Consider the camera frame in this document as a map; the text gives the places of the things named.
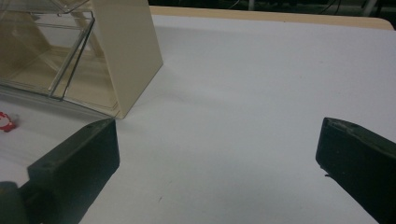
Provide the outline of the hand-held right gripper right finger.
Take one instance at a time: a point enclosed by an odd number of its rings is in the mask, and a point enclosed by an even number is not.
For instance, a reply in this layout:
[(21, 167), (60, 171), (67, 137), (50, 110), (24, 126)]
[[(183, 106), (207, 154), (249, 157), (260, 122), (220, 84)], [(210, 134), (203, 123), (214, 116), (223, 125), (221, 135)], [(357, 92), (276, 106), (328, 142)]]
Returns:
[(316, 161), (379, 224), (396, 224), (396, 143), (358, 124), (326, 118)]

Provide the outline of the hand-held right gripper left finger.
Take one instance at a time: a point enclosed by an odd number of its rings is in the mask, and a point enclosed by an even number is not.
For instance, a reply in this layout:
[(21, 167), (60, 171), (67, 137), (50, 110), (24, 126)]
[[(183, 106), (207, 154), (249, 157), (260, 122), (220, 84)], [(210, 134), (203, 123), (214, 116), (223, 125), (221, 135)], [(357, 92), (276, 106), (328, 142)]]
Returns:
[(29, 224), (78, 224), (119, 166), (116, 121), (84, 126), (28, 166), (21, 193)]

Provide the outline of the small red and white object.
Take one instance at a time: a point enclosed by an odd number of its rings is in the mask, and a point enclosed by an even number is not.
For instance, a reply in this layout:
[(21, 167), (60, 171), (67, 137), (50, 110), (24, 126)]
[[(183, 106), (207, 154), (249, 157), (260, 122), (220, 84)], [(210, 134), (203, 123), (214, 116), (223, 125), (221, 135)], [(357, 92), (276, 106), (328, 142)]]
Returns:
[(8, 114), (0, 112), (0, 131), (8, 133), (16, 128), (16, 125)]

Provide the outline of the beige storage box with clear drawers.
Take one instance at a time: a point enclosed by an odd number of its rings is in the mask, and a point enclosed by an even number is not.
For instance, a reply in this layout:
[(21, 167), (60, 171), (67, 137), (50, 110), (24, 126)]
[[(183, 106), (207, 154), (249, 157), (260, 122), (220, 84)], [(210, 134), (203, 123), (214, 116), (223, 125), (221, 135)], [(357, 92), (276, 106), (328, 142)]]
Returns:
[(147, 0), (0, 0), (0, 93), (123, 119), (163, 65)]

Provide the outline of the white table cloth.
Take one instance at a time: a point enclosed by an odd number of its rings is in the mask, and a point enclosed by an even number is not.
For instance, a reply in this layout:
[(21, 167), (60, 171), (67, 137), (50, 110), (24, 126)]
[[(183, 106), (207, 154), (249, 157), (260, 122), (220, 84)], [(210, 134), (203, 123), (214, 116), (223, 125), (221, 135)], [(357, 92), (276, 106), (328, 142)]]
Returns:
[(376, 224), (315, 155), (327, 117), (396, 142), (396, 31), (153, 22), (163, 66), (81, 224)]

